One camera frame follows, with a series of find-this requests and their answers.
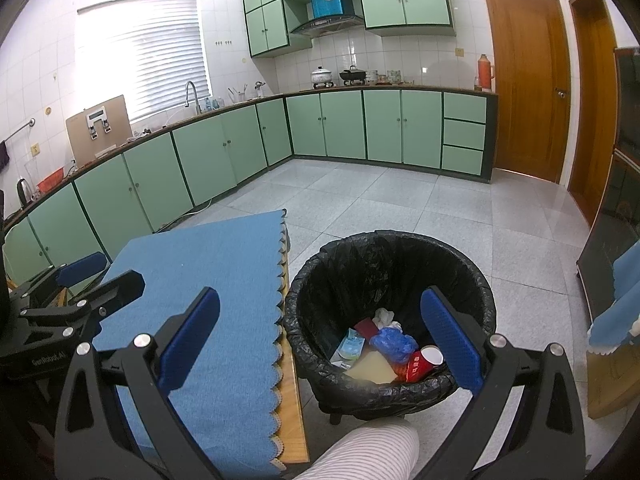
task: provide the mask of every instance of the blue box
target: blue box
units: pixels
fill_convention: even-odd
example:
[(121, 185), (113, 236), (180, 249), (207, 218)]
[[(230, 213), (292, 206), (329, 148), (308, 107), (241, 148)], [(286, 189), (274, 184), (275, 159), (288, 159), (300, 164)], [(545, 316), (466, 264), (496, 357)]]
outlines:
[(311, 7), (314, 18), (336, 14), (353, 14), (352, 0), (311, 0)]

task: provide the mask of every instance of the window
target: window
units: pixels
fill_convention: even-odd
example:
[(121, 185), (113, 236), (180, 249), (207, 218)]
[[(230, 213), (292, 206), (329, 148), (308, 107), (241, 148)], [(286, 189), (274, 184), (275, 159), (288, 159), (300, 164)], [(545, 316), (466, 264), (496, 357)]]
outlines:
[(198, 98), (211, 95), (196, 0), (119, 0), (78, 10), (76, 67), (81, 105), (124, 94), (130, 121), (183, 104), (188, 80)]

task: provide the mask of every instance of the tiled floor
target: tiled floor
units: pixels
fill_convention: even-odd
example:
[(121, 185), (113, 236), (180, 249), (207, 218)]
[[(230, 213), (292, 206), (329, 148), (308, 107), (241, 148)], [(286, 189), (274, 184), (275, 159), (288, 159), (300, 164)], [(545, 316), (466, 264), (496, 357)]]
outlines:
[[(575, 273), (589, 229), (574, 200), (560, 186), (506, 171), (491, 184), (328, 161), (292, 160), (222, 199), (180, 226), (287, 209), (290, 275), (337, 237), (395, 229), (430, 235), (467, 254), (492, 284), (498, 331), (517, 346), (543, 349), (557, 341), (573, 365), (583, 404), (588, 468), (607, 452), (632, 410), (591, 420), (587, 395), (588, 317)], [(360, 421), (344, 417), (330, 426), (301, 381), (303, 416), (312, 460)], [(492, 460), (509, 429), (519, 392), (480, 463)], [(418, 471), (462, 414), (470, 394), (458, 390), (420, 413), (408, 415), (420, 434)]]

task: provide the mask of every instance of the range hood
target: range hood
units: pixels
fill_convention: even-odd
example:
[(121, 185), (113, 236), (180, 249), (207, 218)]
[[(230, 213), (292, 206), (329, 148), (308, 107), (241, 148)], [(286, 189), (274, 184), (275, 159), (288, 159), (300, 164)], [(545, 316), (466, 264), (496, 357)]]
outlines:
[(364, 25), (364, 19), (354, 14), (334, 14), (314, 18), (292, 30), (293, 34), (303, 34), (312, 38), (319, 38), (325, 34), (346, 30), (347, 28)]

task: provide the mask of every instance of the black trash bag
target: black trash bag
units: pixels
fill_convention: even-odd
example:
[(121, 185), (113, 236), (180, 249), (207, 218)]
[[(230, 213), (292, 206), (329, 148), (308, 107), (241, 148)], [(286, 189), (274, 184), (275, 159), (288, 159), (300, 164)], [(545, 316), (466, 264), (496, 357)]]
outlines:
[(420, 315), (420, 296), (437, 285), (453, 307), (495, 332), (495, 303), (486, 278), (455, 248), (434, 238), (396, 231), (362, 233), (328, 243), (291, 283), (284, 327), (298, 375), (307, 378), (320, 409), (361, 420), (420, 412), (458, 389), (446, 366), (418, 383), (356, 382), (329, 362), (350, 327), (395, 313), (402, 330), (423, 347), (433, 344)]

